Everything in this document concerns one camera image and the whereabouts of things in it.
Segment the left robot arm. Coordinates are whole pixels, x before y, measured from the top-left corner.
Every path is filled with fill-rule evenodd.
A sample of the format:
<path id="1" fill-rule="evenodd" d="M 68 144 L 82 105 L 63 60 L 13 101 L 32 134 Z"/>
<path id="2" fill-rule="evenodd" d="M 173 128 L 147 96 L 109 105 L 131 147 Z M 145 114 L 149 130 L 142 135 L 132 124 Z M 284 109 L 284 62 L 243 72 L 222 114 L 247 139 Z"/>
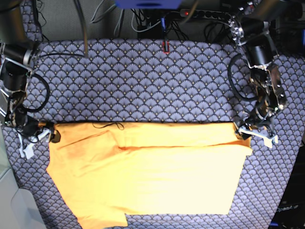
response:
<path id="1" fill-rule="evenodd" d="M 228 20 L 233 41 L 241 49 L 229 62 L 229 85 L 237 99 L 255 103 L 247 118 L 234 123 L 234 132 L 241 140 L 256 136 L 269 148 L 279 141 L 274 119 L 288 106 L 289 86 L 275 61 L 279 53 L 270 25 L 290 6 L 304 3 L 303 0 L 262 0 L 253 12 L 243 16 L 233 14 Z M 233 80 L 232 67 L 241 57 L 245 57 L 250 70 L 249 81 L 256 91 L 253 97 L 243 96 Z"/>

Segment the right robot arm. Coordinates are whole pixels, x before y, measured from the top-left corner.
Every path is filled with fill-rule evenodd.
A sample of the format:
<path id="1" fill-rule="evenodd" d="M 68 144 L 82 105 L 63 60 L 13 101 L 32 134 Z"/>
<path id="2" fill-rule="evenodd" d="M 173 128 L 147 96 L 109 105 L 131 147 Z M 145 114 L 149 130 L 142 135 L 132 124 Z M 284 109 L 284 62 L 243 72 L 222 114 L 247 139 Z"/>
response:
<path id="1" fill-rule="evenodd" d="M 39 44 L 26 36 L 20 5 L 20 0 L 0 2 L 0 80 L 3 82 L 0 88 L 0 98 L 3 100 L 0 115 L 3 124 L 31 143 L 37 143 L 43 131 L 49 135 L 50 142 L 58 143 L 61 135 L 55 129 L 55 123 L 38 121 L 28 115 L 45 107 L 51 91 L 48 83 L 33 68 L 38 57 Z M 44 85 L 46 96 L 38 108 L 30 109 L 23 102 L 27 98 L 27 87 L 33 77 Z"/>

